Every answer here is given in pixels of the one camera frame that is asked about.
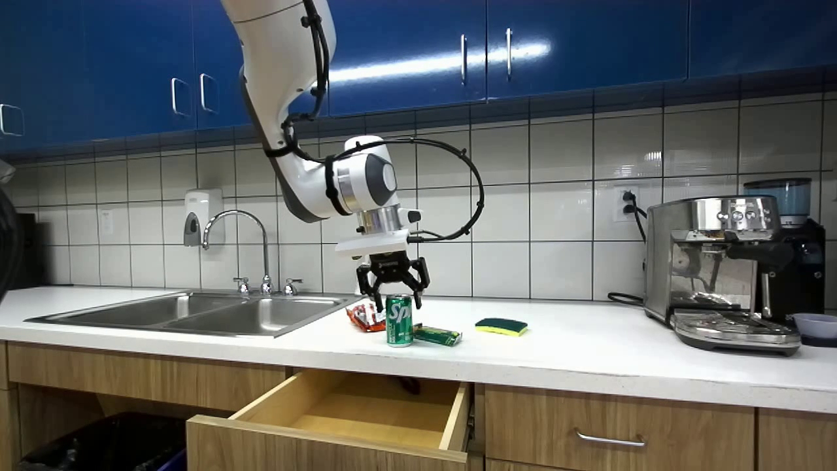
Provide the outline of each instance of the sink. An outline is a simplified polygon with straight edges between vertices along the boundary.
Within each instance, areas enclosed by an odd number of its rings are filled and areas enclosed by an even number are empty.
[[[298,329],[324,314],[348,305],[342,297],[331,296],[273,296],[256,302],[229,305],[185,319],[168,321],[168,332],[202,332],[202,334],[278,334]]]
[[[238,292],[189,292],[95,310],[48,314],[27,321],[79,323],[112,329],[154,329],[194,334],[280,334],[308,323],[354,297],[338,296],[273,296],[240,297]]]

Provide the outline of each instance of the tile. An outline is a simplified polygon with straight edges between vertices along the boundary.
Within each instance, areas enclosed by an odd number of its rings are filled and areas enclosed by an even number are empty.
[[[470,158],[484,183],[527,183],[529,179],[529,124],[474,124]]]
[[[821,101],[749,105],[740,110],[740,169],[817,169]]]
[[[202,249],[196,245],[164,245],[164,287],[196,291],[202,287]]]
[[[36,207],[40,164],[15,164],[15,175],[5,185],[15,207]]]
[[[529,185],[489,185],[474,241],[529,241]]]
[[[808,178],[810,179],[810,208],[808,208],[808,213],[813,216],[813,220],[821,220],[821,202],[818,202],[818,196],[821,196],[821,191],[818,191],[818,172],[782,172],[782,175],[740,175],[737,178],[737,187],[742,187],[745,183],[750,183],[750,179],[778,179],[778,178]]]
[[[446,141],[455,149],[469,151],[469,128],[433,128],[433,130],[422,130],[418,138]],[[418,145],[416,151],[418,151],[418,187],[470,183],[470,169],[457,157],[436,145]]]
[[[68,207],[41,207],[35,220],[45,225],[45,242],[49,249],[70,242]]]
[[[665,113],[665,175],[736,172],[737,107],[669,107]]]
[[[827,279],[837,271],[837,238],[827,242]],[[827,281],[827,310],[837,314],[837,281]]]
[[[96,161],[68,161],[68,203],[96,202]]]
[[[324,292],[323,245],[280,245],[278,284],[283,287],[286,279],[304,279],[304,292]]]
[[[595,296],[591,242],[531,242],[531,297]]]
[[[348,241],[348,238],[357,238],[357,227],[358,227],[358,216],[357,213],[348,213],[348,216],[331,216],[331,220],[323,220],[319,227],[323,227],[323,242],[338,242],[338,241]]]
[[[129,158],[129,202],[163,198],[163,161],[158,155]]]
[[[531,241],[588,241],[595,234],[591,183],[531,185]]]
[[[129,207],[126,203],[99,203],[99,242],[126,245],[132,241]]]
[[[718,178],[665,178],[665,202],[694,198],[694,196],[728,196],[740,194],[736,175]]]
[[[276,196],[278,178],[261,145],[236,145],[236,194]]]
[[[64,161],[40,164],[36,203],[65,203],[65,202],[68,202],[65,164]]]
[[[49,245],[45,264],[48,264],[48,275],[49,275],[53,284],[73,281],[73,276],[70,276],[70,245]]]
[[[70,242],[99,242],[96,207],[68,207]]]
[[[323,291],[324,292],[358,292],[358,264],[338,254],[334,245],[323,245]]]
[[[133,287],[164,287],[163,245],[132,245]]]
[[[824,101],[824,158],[821,169],[837,172],[837,100]]]
[[[163,198],[180,198],[200,187],[196,157],[163,157]]]
[[[597,178],[663,172],[663,113],[612,113],[595,119]]]
[[[236,196],[236,158],[231,145],[200,151],[200,187],[219,187]]]
[[[644,296],[644,242],[595,242],[595,297],[608,292]]]
[[[96,158],[96,202],[129,202],[126,158]]]
[[[183,202],[163,202],[163,242],[164,245],[183,242],[183,225],[185,225]]]
[[[266,245],[266,268],[270,268],[270,281],[273,287],[280,284],[280,249]],[[238,245],[238,271],[252,279],[252,287],[261,287],[264,276],[264,250],[261,245]]]
[[[529,242],[474,242],[477,297],[529,297]]]
[[[591,175],[591,114],[531,123],[531,179],[588,179]]]
[[[426,296],[465,296],[470,297],[470,242],[422,242],[418,254],[426,262]]]
[[[640,241],[635,216],[626,213],[623,194],[634,191],[635,203],[650,212],[650,207],[663,203],[663,179],[599,179],[595,203],[595,241]]]
[[[469,187],[422,187],[418,191],[418,212],[422,212],[422,229],[435,229],[435,232],[455,232],[463,227],[474,212]]]
[[[99,249],[96,245],[70,245],[70,281],[73,284],[99,284]]]
[[[304,221],[286,207],[286,198],[278,198],[278,220],[280,220],[280,242],[319,242],[323,221]]]
[[[163,207],[160,202],[129,203],[132,242],[163,242]]]
[[[278,232],[278,203],[276,198],[238,198],[238,208],[252,212],[266,232],[266,242],[280,242],[280,232]],[[246,216],[246,213],[236,213],[236,241],[238,242],[261,242],[261,229],[260,225]]]
[[[132,287],[132,245],[99,245],[103,284]]]

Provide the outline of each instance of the white tile wall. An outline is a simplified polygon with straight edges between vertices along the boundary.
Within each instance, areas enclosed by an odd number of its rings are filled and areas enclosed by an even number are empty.
[[[469,149],[487,179],[484,216],[455,242],[423,242],[433,296],[608,297],[644,291],[644,242],[623,213],[623,191],[640,207],[740,191],[742,179],[810,178],[810,213],[830,229],[837,271],[837,100],[835,93],[584,113],[491,124],[414,128],[393,136],[443,138]],[[304,141],[314,155],[342,136]],[[423,145],[393,149],[404,207],[426,229],[451,232],[474,212],[469,169]],[[253,212],[270,234],[278,281],[304,276],[314,292],[354,292],[357,262],[334,242],[354,216],[297,220],[256,141],[210,149],[18,161],[9,194],[48,225],[53,281],[168,284],[231,291],[234,275],[261,276],[261,234],[248,216],[225,216],[225,242],[183,242],[183,194],[225,191],[225,207]]]

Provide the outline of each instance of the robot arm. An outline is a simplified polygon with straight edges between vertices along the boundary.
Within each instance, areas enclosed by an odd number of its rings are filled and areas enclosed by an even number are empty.
[[[327,63],[338,43],[327,0],[222,0],[244,47],[244,89],[278,172],[287,208],[307,221],[358,213],[362,227],[338,250],[370,257],[358,284],[380,305],[382,281],[405,281],[422,305],[429,284],[423,259],[408,259],[408,229],[401,221],[396,169],[376,136],[346,141],[331,158],[307,157],[287,119],[290,101],[317,84],[323,100]]]

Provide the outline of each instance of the upper cabinet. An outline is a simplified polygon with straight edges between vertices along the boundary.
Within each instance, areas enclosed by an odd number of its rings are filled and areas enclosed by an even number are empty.
[[[331,114],[686,79],[686,0],[333,0]]]
[[[219,0],[83,0],[96,138],[244,119],[240,56]]]
[[[324,114],[477,100],[484,0],[333,0],[338,47]]]
[[[4,151],[86,136],[81,0],[4,0],[0,63]]]
[[[484,96],[686,79],[684,0],[487,0]]]
[[[689,75],[740,75],[837,63],[835,0],[690,0]]]

